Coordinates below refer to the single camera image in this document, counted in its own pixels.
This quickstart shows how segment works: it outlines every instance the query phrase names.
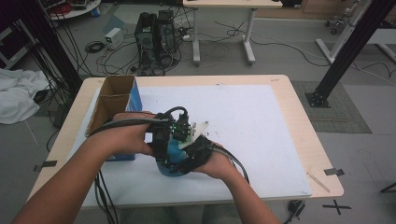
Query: black machine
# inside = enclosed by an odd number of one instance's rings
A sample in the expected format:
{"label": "black machine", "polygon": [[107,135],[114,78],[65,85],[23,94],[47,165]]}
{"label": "black machine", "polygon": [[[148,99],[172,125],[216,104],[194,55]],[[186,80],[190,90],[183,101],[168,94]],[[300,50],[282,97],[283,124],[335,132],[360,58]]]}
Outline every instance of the black machine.
{"label": "black machine", "polygon": [[139,16],[134,37],[139,52],[138,76],[164,76],[166,69],[177,64],[172,53],[177,51],[173,10]]}
{"label": "black machine", "polygon": [[165,50],[176,52],[175,25],[173,10],[160,10],[158,13],[158,26]]}
{"label": "black machine", "polygon": [[156,14],[143,12],[134,30],[141,64],[156,63],[160,60],[161,38]]}

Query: person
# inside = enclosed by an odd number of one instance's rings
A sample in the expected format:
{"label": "person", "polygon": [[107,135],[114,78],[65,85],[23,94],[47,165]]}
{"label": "person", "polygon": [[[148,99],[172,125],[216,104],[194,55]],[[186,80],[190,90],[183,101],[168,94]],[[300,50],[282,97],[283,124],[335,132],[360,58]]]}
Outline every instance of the person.
{"label": "person", "polygon": [[[121,113],[114,120],[154,118],[150,113]],[[144,142],[148,124],[107,129],[88,137],[73,157],[24,205],[12,223],[73,223],[105,160],[113,154],[152,155]],[[242,223],[279,223],[229,159],[213,152],[195,170],[220,179],[228,187]]]}

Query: chair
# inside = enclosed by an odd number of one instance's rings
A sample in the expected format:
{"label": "chair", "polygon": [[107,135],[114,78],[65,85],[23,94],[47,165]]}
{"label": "chair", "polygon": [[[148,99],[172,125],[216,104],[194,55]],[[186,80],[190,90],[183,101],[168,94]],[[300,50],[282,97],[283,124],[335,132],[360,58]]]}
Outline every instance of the chair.
{"label": "chair", "polygon": [[340,26],[341,24],[344,25],[344,24],[348,23],[349,19],[352,17],[353,12],[354,12],[355,8],[358,6],[360,1],[361,0],[353,1],[352,7],[347,7],[342,16],[333,16],[332,19],[330,19],[324,23],[325,26],[329,27],[331,24],[331,20],[335,21],[335,25],[332,27],[332,30],[331,30],[332,35],[337,34],[338,26]]}

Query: forearm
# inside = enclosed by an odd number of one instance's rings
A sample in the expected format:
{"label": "forearm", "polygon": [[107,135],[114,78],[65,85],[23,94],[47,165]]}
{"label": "forearm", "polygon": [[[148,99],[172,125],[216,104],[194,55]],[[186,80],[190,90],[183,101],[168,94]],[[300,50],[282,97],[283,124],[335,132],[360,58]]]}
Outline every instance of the forearm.
{"label": "forearm", "polygon": [[223,181],[233,195],[242,223],[279,223],[265,202],[236,170]]}
{"label": "forearm", "polygon": [[107,148],[86,141],[29,200],[13,223],[72,223],[108,155]]}

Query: desk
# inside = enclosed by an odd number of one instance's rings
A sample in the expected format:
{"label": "desk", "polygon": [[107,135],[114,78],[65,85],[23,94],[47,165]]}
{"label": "desk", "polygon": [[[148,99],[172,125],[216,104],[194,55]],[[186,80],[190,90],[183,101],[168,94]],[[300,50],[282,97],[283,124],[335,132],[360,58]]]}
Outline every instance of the desk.
{"label": "desk", "polygon": [[192,40],[192,52],[193,52],[193,61],[196,65],[199,65],[201,61],[200,51],[199,51],[199,38],[198,38],[198,22],[197,22],[197,11],[199,7],[241,7],[241,8],[250,8],[248,15],[248,25],[247,32],[243,39],[243,44],[247,53],[247,58],[250,64],[255,63],[256,59],[254,58],[253,50],[250,46],[250,34],[251,29],[253,27],[254,14],[256,13],[257,8],[265,7],[265,8],[279,8],[282,7],[282,3],[280,1],[274,2],[272,0],[196,0],[196,1],[188,1],[183,0],[183,5],[185,7],[193,7],[195,10],[193,11],[193,28],[194,28],[194,39]]}
{"label": "desk", "polygon": [[[334,197],[341,196],[344,193],[338,177],[336,175],[325,175],[323,172],[323,170],[331,169],[332,165],[287,77],[197,76],[137,77],[136,79],[140,87],[199,86],[219,83],[271,86],[290,131],[291,140],[304,170],[307,172],[306,176],[312,190],[311,197]],[[47,161],[58,161],[58,163],[54,167],[42,169],[30,196],[40,189],[65,164],[92,97],[96,89],[101,87],[103,81],[103,78],[89,78],[84,81],[47,159]]]}

